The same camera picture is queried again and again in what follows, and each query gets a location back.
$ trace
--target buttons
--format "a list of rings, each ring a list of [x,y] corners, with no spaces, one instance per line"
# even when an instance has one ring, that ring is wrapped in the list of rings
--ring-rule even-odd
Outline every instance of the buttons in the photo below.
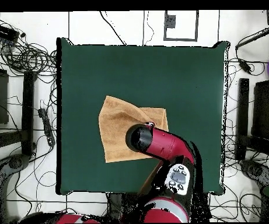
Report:
[[[179,189],[179,190],[183,190],[184,187],[183,187],[181,184],[178,184],[178,189]]]
[[[174,182],[174,181],[170,181],[170,182],[169,182],[169,185],[171,185],[171,186],[175,186],[175,185],[176,185],[176,182]]]
[[[185,184],[185,182],[186,182],[186,176],[183,175],[183,174],[181,174],[181,173],[178,173],[176,171],[174,171],[172,173],[172,175],[170,176],[170,178],[172,180],[174,180],[175,182],[178,182],[180,184]]]

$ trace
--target floor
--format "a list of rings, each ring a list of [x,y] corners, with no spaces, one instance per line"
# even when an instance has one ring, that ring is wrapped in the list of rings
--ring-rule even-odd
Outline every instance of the floor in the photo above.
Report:
[[[198,22],[198,41],[163,41],[163,21],[164,11],[130,11],[130,12],[102,12],[103,17],[111,23],[120,39],[129,45],[141,46],[207,46],[212,47],[218,40],[229,41],[231,47],[229,50],[229,59],[235,58],[235,45],[242,38],[251,35],[267,26],[265,10],[200,10]],[[34,46],[41,50],[44,48],[51,54],[56,49],[55,41],[57,37],[69,38],[74,44],[106,44],[119,45],[121,41],[114,34],[110,26],[102,19],[99,12],[21,12],[21,13],[0,13],[0,20],[11,24],[17,29],[26,33],[24,41],[36,43]],[[184,34],[191,32],[191,26],[195,22],[187,22],[187,30]],[[251,44],[239,49],[238,56],[248,61],[268,61],[269,60],[269,36],[263,37]],[[236,122],[236,98],[237,81],[239,78],[250,79],[250,99],[252,101],[253,87],[256,82],[268,79],[267,72],[264,71],[259,76],[250,76],[242,70],[239,70],[235,59],[230,62],[229,74],[232,83],[229,88],[228,106],[227,106],[227,129],[228,135],[235,135]],[[7,69],[0,56],[0,68]],[[254,64],[253,74],[257,75],[263,71],[261,64]],[[38,80],[35,85],[34,108],[47,104],[50,98],[50,92],[54,88],[51,74],[53,71],[43,72],[44,76]],[[21,128],[21,106],[18,100],[22,101],[22,82],[23,78],[15,76],[8,70],[12,76],[8,87],[8,110],[15,120],[18,128]],[[56,118],[56,105],[53,104],[53,111],[49,111],[49,118],[54,121]],[[251,105],[249,110],[249,130],[251,126]],[[6,125],[0,124],[0,132],[15,129],[13,121],[9,120]],[[56,120],[53,122],[53,128],[56,129]],[[34,116],[34,140],[37,141],[37,157],[48,151],[46,138],[43,136],[43,123],[36,114]],[[227,137],[227,150],[234,147],[234,142]],[[13,153],[19,153],[20,145],[7,146],[0,149],[0,159]],[[102,193],[72,192],[70,195],[57,195],[55,193],[55,168],[57,163],[57,149],[46,156],[37,159],[35,163],[30,164],[21,173],[18,183],[18,192],[32,203],[31,213],[35,211],[55,212],[68,208],[68,212],[77,212],[80,214],[104,214],[107,207],[107,199]],[[256,159],[261,162],[267,162],[269,159],[265,154],[260,154]],[[234,164],[232,159],[226,160],[224,185],[225,194],[222,196],[210,196],[209,202],[211,212],[214,216],[213,222],[257,222],[260,213],[260,193],[258,186],[254,181],[247,179],[239,171],[239,165]],[[10,216],[24,217],[29,209],[30,203],[21,199],[14,191],[18,175],[15,174],[8,185],[8,213]],[[239,204],[242,198],[243,212],[241,213]]]

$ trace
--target green table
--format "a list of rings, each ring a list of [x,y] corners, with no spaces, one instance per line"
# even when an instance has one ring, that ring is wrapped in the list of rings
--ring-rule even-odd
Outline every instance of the green table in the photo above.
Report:
[[[58,39],[57,192],[134,193],[158,164],[156,159],[105,163],[98,116],[109,95],[137,107],[165,108],[169,131],[200,151],[205,192],[222,194],[228,47],[227,42],[215,48],[71,45]]]

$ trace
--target towel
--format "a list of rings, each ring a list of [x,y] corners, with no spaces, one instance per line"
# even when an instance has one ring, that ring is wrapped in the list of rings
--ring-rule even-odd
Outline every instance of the towel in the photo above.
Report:
[[[165,109],[139,108],[118,98],[106,96],[99,114],[106,163],[150,158],[129,149],[125,141],[126,132],[131,126],[145,122],[154,122],[156,128],[169,130]]]

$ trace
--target black stand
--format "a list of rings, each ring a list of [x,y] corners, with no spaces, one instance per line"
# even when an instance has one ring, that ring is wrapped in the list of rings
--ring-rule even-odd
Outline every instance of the black stand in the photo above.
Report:
[[[269,80],[254,88],[254,113],[251,135],[247,135],[249,111],[249,79],[238,85],[235,159],[245,160],[246,149],[269,155]]]
[[[25,72],[23,81],[22,130],[0,133],[0,148],[21,142],[22,154],[0,160],[0,223],[8,223],[6,189],[10,177],[25,169],[33,153],[34,72]]]

